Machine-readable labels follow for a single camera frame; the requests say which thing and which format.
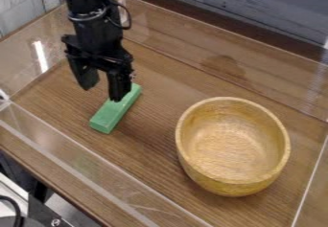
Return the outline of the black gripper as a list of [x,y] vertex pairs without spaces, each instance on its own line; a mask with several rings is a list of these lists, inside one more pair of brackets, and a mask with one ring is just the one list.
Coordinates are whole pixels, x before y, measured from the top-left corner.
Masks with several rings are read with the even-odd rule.
[[109,98],[121,102],[133,89],[133,55],[122,45],[125,26],[118,10],[69,12],[75,33],[65,34],[66,55],[75,80],[83,90],[99,82],[106,72]]

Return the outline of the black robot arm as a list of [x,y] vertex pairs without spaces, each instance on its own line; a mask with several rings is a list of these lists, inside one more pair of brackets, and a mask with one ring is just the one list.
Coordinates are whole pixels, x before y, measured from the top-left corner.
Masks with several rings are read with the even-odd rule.
[[66,56],[79,86],[90,90],[99,82],[103,71],[109,83],[109,98],[121,102],[133,90],[134,57],[122,45],[123,31],[117,0],[66,0],[69,19],[75,33],[65,34]]

